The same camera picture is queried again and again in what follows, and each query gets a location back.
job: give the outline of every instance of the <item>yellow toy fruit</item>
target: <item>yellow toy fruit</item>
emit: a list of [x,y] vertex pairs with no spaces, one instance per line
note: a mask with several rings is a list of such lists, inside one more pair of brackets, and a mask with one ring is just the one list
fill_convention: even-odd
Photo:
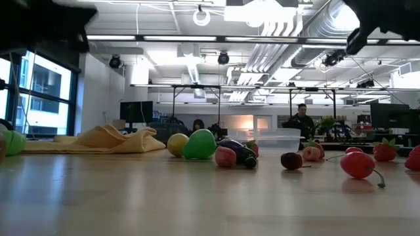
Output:
[[168,140],[168,151],[175,157],[182,157],[182,150],[189,138],[185,134],[174,134]]

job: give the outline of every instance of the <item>person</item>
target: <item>person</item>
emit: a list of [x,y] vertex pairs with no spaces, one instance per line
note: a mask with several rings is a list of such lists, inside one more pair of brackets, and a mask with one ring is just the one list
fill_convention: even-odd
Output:
[[192,125],[192,132],[204,128],[204,122],[201,119],[196,119]]
[[315,135],[315,125],[312,118],[306,115],[306,111],[306,104],[299,104],[297,113],[289,119],[288,123],[290,128],[298,127],[301,130],[301,136],[309,139]]

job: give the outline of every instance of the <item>yellow towel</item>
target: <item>yellow towel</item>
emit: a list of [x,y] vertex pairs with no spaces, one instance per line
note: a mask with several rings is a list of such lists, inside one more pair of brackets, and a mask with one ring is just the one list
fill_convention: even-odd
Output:
[[77,137],[56,136],[53,142],[27,141],[24,153],[144,153],[164,149],[165,144],[152,137],[155,134],[152,128],[122,135],[111,125],[97,126]]

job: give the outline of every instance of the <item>cherry stem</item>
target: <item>cherry stem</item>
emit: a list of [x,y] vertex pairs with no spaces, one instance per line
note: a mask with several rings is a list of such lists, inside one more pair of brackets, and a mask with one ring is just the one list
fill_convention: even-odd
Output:
[[375,170],[374,168],[369,167],[369,169],[371,169],[372,171],[374,171],[381,178],[381,183],[377,184],[378,187],[385,188],[386,185],[385,185],[385,179],[383,178],[383,175],[381,173],[379,173],[379,171]]
[[329,161],[329,160],[331,160],[331,159],[334,159],[334,158],[338,158],[338,157],[343,157],[344,155],[338,155],[338,156],[335,156],[335,157],[330,157],[330,158],[327,158],[326,159],[326,161]]

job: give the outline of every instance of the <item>glass window pane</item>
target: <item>glass window pane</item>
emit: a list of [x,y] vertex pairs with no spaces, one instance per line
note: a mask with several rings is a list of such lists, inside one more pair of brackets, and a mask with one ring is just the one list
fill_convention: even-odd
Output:
[[70,70],[41,56],[27,52],[22,57],[19,82],[21,88],[69,100],[71,79]]
[[[0,79],[9,83],[10,72],[11,63],[0,58]],[[7,90],[0,91],[0,119],[5,119],[6,117],[7,93]]]
[[[26,111],[30,127],[25,120]],[[16,111],[16,130],[24,134],[67,134],[67,116],[68,104],[21,94]]]

